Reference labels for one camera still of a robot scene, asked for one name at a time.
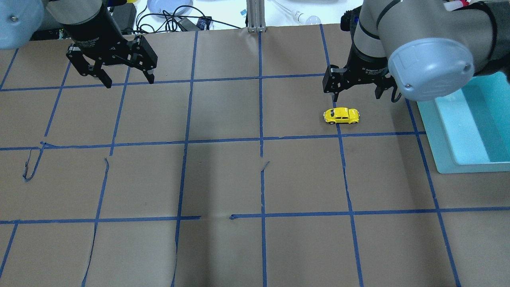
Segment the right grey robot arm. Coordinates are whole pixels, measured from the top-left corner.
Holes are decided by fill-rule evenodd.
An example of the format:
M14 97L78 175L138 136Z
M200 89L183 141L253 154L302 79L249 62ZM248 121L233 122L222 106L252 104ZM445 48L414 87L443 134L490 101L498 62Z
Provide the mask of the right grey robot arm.
M338 94L375 84L406 99L448 96L473 77L509 77L509 2L481 0L449 11L443 0L365 0L341 17L351 38L343 68L328 65L322 86Z

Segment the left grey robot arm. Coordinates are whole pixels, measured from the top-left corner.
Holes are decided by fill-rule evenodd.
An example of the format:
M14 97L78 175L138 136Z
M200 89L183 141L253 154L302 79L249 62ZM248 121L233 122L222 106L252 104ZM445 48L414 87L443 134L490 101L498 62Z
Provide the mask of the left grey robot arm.
M127 40L109 12L106 0L2 0L0 4L2 50L17 49L49 15L73 41L67 59L81 76L92 76L111 88L104 66L126 65L142 71L153 84L158 56L142 35Z

